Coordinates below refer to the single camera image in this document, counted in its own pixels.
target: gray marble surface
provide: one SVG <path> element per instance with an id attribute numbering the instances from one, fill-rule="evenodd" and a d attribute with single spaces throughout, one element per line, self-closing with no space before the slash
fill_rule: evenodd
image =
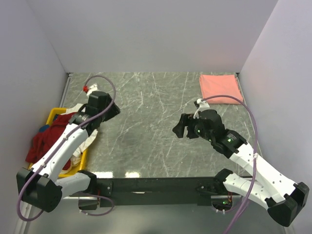
<path id="1" fill-rule="evenodd" d="M 117 89 L 121 113 L 101 124 L 89 148 L 87 170 L 104 177 L 215 176 L 223 168 L 248 176 L 238 165 L 216 152 L 203 139 L 178 139 L 172 128 L 182 113 L 194 113 L 201 97 L 199 72 L 74 73 L 64 107 L 86 103 L 85 80 L 95 74 L 109 77 Z M 105 92 L 112 88 L 95 78 Z M 254 131 L 248 112 L 241 105 L 211 105 L 226 128 L 236 130 L 250 143 Z"/>

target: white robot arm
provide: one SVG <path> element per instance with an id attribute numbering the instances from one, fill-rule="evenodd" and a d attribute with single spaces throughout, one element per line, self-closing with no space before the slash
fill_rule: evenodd
<path id="1" fill-rule="evenodd" d="M 206 101 L 195 102 L 197 111 L 194 114 L 182 114 L 173 132 L 178 138 L 201 137 L 208 140 L 219 153 L 235 162 L 250 175 L 253 175 L 256 160 L 256 182 L 249 199 L 268 210 L 269 215 L 279 224 L 288 227 L 305 206 L 309 188 L 303 182 L 296 183 L 287 178 L 264 160 L 259 154 L 254 155 L 252 146 L 237 132 L 225 129 L 220 115 L 210 109 Z M 230 170 L 223 169 L 215 179 L 224 188 L 242 196 L 247 194 L 251 182 L 239 177 Z"/>
<path id="2" fill-rule="evenodd" d="M 80 191 L 91 194 L 96 192 L 97 177 L 91 172 L 82 170 L 78 171 L 75 175 L 62 179 L 58 179 L 58 176 L 74 151 L 89 137 L 93 130 L 97 129 L 102 122 L 108 121 L 119 114 L 120 110 L 114 104 L 103 116 L 95 118 L 67 137 L 69 133 L 85 120 L 102 112 L 111 101 L 112 98 L 109 94 L 101 91 L 93 91 L 89 96 L 88 103 L 85 104 L 85 112 L 78 111 L 72 116 L 62 136 L 43 158 L 35 163 L 30 170 L 25 168 L 20 169 L 17 173 L 19 192 L 25 186 L 28 179 L 36 172 L 38 173 L 26 187 L 22 196 L 23 201 L 46 212 L 50 212 L 55 209 L 60 200 L 66 196 Z M 53 155 L 54 150 L 64 139 L 65 143 L 63 143 Z M 52 158 L 45 164 L 45 161 L 50 156 Z"/>

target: pink towel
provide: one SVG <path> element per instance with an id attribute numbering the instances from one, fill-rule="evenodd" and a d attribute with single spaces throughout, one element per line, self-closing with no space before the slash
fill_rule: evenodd
<path id="1" fill-rule="evenodd" d="M 214 95 L 230 95 L 241 101 L 241 95 L 234 75 L 210 76 L 200 75 L 199 84 L 203 98 Z M 216 97 L 207 101 L 210 104 L 240 104 L 228 97 Z"/>

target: yellow basket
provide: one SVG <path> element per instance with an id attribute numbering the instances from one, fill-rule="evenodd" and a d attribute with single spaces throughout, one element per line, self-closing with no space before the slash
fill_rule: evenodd
<path id="1" fill-rule="evenodd" d="M 53 108 L 50 112 L 50 115 L 48 117 L 48 120 L 46 124 L 51 125 L 54 119 L 55 115 L 60 115 L 66 112 L 66 108 Z M 82 156 L 81 156 L 81 161 L 80 164 L 78 164 L 75 167 L 72 167 L 72 169 L 66 173 L 66 174 L 59 174 L 59 177 L 68 177 L 74 175 L 77 171 L 83 170 L 86 167 L 86 160 L 87 160 L 87 154 L 88 154 L 88 149 L 83 151 Z"/>

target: blue cloth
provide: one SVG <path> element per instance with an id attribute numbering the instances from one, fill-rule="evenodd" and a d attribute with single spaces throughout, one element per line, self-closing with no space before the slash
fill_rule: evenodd
<path id="1" fill-rule="evenodd" d="M 39 132 L 43 133 L 45 130 L 47 130 L 49 128 L 49 124 L 43 125 L 41 128 L 39 128 Z"/>

